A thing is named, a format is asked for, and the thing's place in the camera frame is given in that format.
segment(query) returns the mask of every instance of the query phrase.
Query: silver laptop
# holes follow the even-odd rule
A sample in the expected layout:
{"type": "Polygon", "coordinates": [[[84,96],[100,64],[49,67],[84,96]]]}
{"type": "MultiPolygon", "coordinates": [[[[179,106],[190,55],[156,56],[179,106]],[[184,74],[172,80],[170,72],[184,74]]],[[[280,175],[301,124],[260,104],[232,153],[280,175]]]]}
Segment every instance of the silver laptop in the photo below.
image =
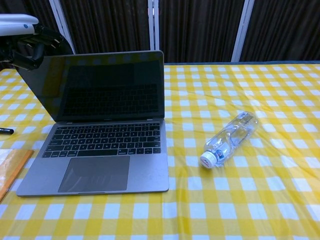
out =
{"type": "Polygon", "coordinates": [[[47,56],[18,72],[56,122],[18,196],[169,189],[161,51],[47,56]]]}

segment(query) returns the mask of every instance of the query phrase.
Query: orange notebook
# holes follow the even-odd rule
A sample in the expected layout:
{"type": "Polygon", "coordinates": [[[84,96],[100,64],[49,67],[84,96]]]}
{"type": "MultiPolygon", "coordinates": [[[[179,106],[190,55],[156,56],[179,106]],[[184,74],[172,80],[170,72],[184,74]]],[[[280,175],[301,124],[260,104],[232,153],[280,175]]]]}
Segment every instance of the orange notebook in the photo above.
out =
{"type": "Polygon", "coordinates": [[[0,202],[34,151],[0,149],[0,202]]]}

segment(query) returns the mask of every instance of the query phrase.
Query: table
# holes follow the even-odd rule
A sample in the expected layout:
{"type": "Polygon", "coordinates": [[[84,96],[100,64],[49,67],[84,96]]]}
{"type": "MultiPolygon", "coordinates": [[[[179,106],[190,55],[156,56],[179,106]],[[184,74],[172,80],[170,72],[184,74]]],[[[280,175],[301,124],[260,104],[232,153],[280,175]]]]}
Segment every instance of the table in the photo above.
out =
{"type": "MultiPolygon", "coordinates": [[[[320,239],[320,64],[167,65],[165,193],[17,197],[0,204],[6,240],[320,239]],[[242,111],[260,127],[225,167],[206,140],[242,111]]],[[[0,72],[0,148],[38,152],[53,120],[15,70],[0,72]]]]}

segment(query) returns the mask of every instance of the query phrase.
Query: black screen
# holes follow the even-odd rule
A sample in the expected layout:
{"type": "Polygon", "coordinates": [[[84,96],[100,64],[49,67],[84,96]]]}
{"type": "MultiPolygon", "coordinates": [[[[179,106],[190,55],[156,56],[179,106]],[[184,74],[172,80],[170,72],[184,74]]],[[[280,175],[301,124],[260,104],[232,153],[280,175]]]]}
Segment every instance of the black screen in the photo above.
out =
{"type": "Polygon", "coordinates": [[[18,72],[56,122],[164,117],[161,51],[47,56],[18,72]]]}

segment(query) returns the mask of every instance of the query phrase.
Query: touchpad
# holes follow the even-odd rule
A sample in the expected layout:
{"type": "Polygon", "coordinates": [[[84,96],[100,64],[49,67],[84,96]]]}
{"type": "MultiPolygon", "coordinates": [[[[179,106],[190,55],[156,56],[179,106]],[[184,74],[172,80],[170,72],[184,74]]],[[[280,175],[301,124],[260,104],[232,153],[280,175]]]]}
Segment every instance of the touchpad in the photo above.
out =
{"type": "Polygon", "coordinates": [[[127,189],[129,156],[71,158],[59,193],[127,189]]]}

